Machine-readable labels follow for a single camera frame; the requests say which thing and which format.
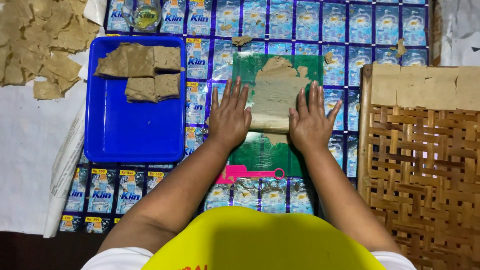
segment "finger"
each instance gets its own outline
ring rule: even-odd
[[[328,115],[328,121],[333,124],[335,122],[336,115],[340,111],[340,108],[342,107],[342,101],[339,100],[336,102],[335,107],[333,107],[333,110],[330,112]]]
[[[252,109],[250,107],[246,108],[243,111],[243,116],[245,117],[245,128],[248,131],[250,129],[250,124],[252,123]]]
[[[232,78],[228,78],[227,85],[225,85],[225,89],[223,90],[223,97],[222,97],[222,103],[220,104],[220,109],[223,109],[228,105],[228,101],[230,100],[231,89],[232,89]]]
[[[320,116],[325,116],[324,87],[319,86],[317,87],[317,90],[318,90],[318,95],[317,95],[318,112]]]
[[[212,93],[212,105],[210,107],[210,110],[216,110],[218,109],[218,89],[215,86],[213,88],[213,93]]]
[[[299,122],[299,113],[297,112],[296,109],[290,108],[289,110],[289,115],[288,115],[288,124],[289,124],[289,132],[295,129]]]
[[[313,81],[310,84],[310,95],[308,98],[308,110],[317,111],[318,102],[317,102],[317,81]]]
[[[235,80],[235,85],[233,86],[232,95],[230,97],[230,102],[228,103],[228,107],[233,109],[237,107],[239,94],[240,94],[240,76],[237,76],[237,79]]]
[[[308,117],[308,108],[307,108],[307,101],[305,100],[305,88],[300,89],[299,93],[299,117],[305,118]]]
[[[245,110],[245,105],[247,104],[248,98],[248,85],[245,85],[240,93],[239,101],[237,102],[237,110],[242,112]]]

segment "plastic sheet mat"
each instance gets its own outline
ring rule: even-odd
[[[104,23],[108,36],[177,36],[186,43],[185,156],[207,136],[205,120],[209,116],[212,87],[217,86],[222,95],[226,80],[233,73],[234,52],[288,56],[332,52],[331,63],[324,65],[325,107],[331,110],[338,99],[344,101],[344,106],[336,119],[329,148],[356,185],[360,67],[373,61],[428,64],[425,0],[167,0],[162,1],[162,25],[152,33],[128,27],[121,17],[122,5],[123,0],[109,0]],[[253,40],[235,47],[230,37],[238,35],[249,35]],[[400,38],[405,39],[408,51],[397,58],[391,47]],[[278,156],[278,151],[287,154]],[[245,153],[255,155],[247,157]],[[272,157],[278,162],[266,162]],[[213,185],[199,211],[243,205],[265,212],[321,215],[311,181],[297,177],[304,175],[304,169],[295,149],[282,144],[273,146],[262,133],[250,132],[245,143],[232,153],[230,162],[249,169],[259,164],[268,170],[286,168],[290,176],[283,180],[239,180],[230,187]],[[120,212],[126,212],[174,166],[98,164],[83,157],[59,229],[107,232],[122,217]]]

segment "newspaper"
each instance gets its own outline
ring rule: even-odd
[[[78,110],[70,130],[58,151],[52,166],[52,180],[48,200],[47,221],[43,237],[54,237],[57,233],[61,214],[65,207],[73,174],[82,153],[85,131],[85,100]]]

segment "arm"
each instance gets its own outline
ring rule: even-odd
[[[245,139],[252,120],[250,108],[245,109],[248,85],[240,98],[240,77],[230,96],[231,86],[229,79],[220,107],[217,88],[213,90],[208,139],[121,218],[99,253],[131,246],[155,253],[188,225],[230,151]]]
[[[316,82],[311,84],[308,107],[302,88],[299,110],[290,109],[291,139],[305,158],[330,223],[369,251],[400,253],[393,238],[376,220],[328,149],[328,139],[341,104],[337,102],[327,118],[323,88]]]

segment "glass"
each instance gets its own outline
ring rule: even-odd
[[[130,26],[140,31],[155,30],[162,19],[160,0],[125,0],[121,13]]]

